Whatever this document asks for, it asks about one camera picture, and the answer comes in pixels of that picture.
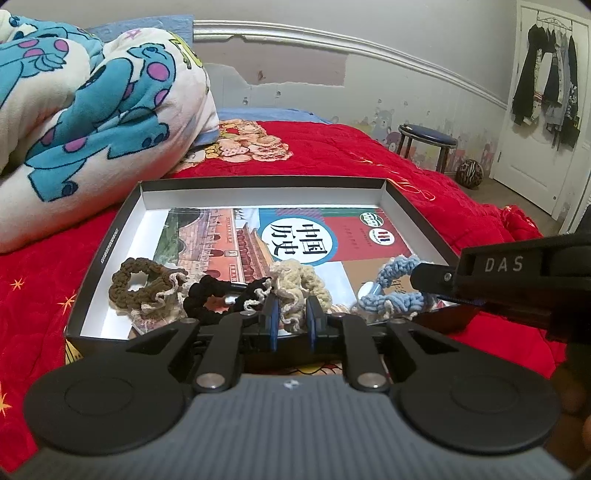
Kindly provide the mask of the black crochet scrunchie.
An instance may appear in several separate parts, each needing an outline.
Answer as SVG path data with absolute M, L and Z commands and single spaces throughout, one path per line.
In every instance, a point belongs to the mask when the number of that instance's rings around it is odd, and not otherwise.
M 183 309 L 188 318 L 197 320 L 200 325 L 217 325 L 231 313 L 262 309 L 271 287 L 273 282 L 270 277 L 240 284 L 204 275 L 190 286 L 183 300 Z

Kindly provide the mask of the black shallow cardboard box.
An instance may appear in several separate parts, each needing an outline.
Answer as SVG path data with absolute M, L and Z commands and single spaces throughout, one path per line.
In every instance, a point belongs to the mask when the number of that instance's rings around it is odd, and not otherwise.
M 142 182 L 115 216 L 93 259 L 74 304 L 65 337 L 84 357 L 122 345 L 131 322 L 108 304 L 111 277 L 128 257 L 151 257 L 167 215 L 175 207 L 195 218 L 214 212 L 231 235 L 241 227 L 266 230 L 280 217 L 318 224 L 332 239 L 324 257 L 315 258 L 332 298 L 351 304 L 374 260 L 337 261 L 345 234 L 332 227 L 335 211 L 379 209 L 394 244 L 408 246 L 423 260 L 454 266 L 459 258 L 429 221 L 386 179 L 318 176 L 183 178 Z M 314 213 L 328 213 L 315 220 Z

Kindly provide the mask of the cream crochet scrunchie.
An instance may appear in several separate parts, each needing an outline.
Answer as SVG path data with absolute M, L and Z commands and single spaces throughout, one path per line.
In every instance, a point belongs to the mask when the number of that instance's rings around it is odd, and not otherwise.
M 332 306 L 332 296 L 324 281 L 310 265 L 284 260 L 270 265 L 271 292 L 280 301 L 280 322 L 290 333 L 303 333 L 305 300 L 315 296 L 322 308 Z

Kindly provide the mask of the blue monster print comforter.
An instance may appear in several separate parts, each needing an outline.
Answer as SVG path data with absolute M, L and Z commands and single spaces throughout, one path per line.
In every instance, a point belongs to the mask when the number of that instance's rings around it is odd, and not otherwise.
M 124 199 L 217 139 L 204 64 L 146 27 L 104 42 L 63 22 L 1 14 L 1 249 Z

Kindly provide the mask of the hanging dark clothes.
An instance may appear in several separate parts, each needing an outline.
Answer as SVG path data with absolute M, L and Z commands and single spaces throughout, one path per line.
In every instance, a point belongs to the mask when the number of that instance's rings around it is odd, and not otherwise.
M 560 21 L 538 20 L 527 34 L 527 52 L 512 101 L 517 125 L 544 121 L 554 148 L 573 149 L 579 130 L 578 52 Z

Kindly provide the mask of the Chinese history textbook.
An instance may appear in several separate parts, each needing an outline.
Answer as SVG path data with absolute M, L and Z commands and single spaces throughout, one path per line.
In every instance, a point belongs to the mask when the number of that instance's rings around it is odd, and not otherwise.
M 361 287 L 366 282 L 374 281 L 380 268 L 392 257 L 416 255 L 408 246 L 394 244 L 393 233 L 383 225 L 384 219 L 379 209 L 367 212 L 349 209 L 335 211 L 332 218 L 332 227 L 345 234 L 345 243 L 339 247 L 335 259 L 354 262 L 369 257 L 374 260 L 369 274 L 361 280 Z M 188 280 L 178 294 L 178 304 L 170 310 L 146 317 L 129 314 L 132 331 L 145 334 L 183 318 L 185 312 L 182 302 L 190 286 L 204 275 L 211 275 L 221 281 L 247 284 L 270 277 L 270 265 L 274 262 L 293 259 L 310 265 L 322 279 L 321 268 L 315 265 L 315 258 L 329 253 L 331 241 L 331 238 L 322 234 L 315 221 L 308 223 L 302 222 L 300 218 L 280 217 L 270 223 L 266 230 L 241 227 L 238 233 L 231 235 L 228 223 L 221 220 L 219 212 L 209 217 L 195 218 L 190 210 L 173 208 L 166 217 L 156 252 L 148 258 L 166 267 L 185 269 Z M 327 284 L 325 287 L 332 296 Z M 394 283 L 394 289 L 401 291 L 414 288 L 410 278 L 404 277 Z M 356 299 L 351 304 L 342 304 L 332 298 L 332 306 L 322 309 L 328 313 L 356 313 L 353 311 Z

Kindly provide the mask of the silver headboard rail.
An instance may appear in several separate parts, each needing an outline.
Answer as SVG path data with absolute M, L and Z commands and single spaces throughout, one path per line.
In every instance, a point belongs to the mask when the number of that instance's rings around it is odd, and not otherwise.
M 353 54 L 387 62 L 447 82 L 505 109 L 507 101 L 480 84 L 440 65 L 392 47 L 355 36 L 314 28 L 249 20 L 194 20 L 193 41 L 225 42 L 231 38 L 245 42 L 290 45 Z

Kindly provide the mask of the brown crochet scrunchie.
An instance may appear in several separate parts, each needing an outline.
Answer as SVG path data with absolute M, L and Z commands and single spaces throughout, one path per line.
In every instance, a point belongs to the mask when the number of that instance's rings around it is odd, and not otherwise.
M 131 280 L 138 274 L 147 279 L 143 286 L 133 289 Z M 187 280 L 185 269 L 166 267 L 143 257 L 127 258 L 111 277 L 108 298 L 114 307 L 129 314 L 163 314 L 178 304 L 178 294 Z

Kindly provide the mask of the blue crochet scrunchie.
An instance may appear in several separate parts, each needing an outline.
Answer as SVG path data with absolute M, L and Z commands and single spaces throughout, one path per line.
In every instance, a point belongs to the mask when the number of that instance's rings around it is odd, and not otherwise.
M 353 311 L 370 321 L 382 321 L 431 310 L 435 305 L 432 295 L 414 289 L 394 289 L 394 283 L 404 277 L 410 278 L 421 264 L 422 260 L 416 255 L 392 257 L 380 268 L 374 281 L 360 288 Z

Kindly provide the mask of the round dark stool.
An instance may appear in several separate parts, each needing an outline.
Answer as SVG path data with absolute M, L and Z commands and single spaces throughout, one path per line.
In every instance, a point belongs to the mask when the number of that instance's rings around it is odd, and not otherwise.
M 446 171 L 450 152 L 458 145 L 458 141 L 454 137 L 425 126 L 408 123 L 399 126 L 399 133 L 401 137 L 396 150 L 398 155 L 404 150 L 403 157 L 408 159 L 414 140 L 436 146 L 440 149 L 436 171 L 439 173 Z

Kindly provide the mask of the patterned ball on floor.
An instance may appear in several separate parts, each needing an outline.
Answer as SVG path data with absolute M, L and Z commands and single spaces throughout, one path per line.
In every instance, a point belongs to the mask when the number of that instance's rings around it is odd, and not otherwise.
M 484 171 L 479 162 L 474 159 L 464 159 L 455 174 L 456 182 L 467 189 L 476 189 L 483 181 Z

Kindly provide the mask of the white door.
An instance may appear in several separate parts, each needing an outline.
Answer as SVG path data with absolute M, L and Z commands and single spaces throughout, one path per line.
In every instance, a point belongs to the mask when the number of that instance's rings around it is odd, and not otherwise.
M 562 1 L 520 1 L 513 73 L 494 180 L 554 218 L 588 177 L 590 17 Z

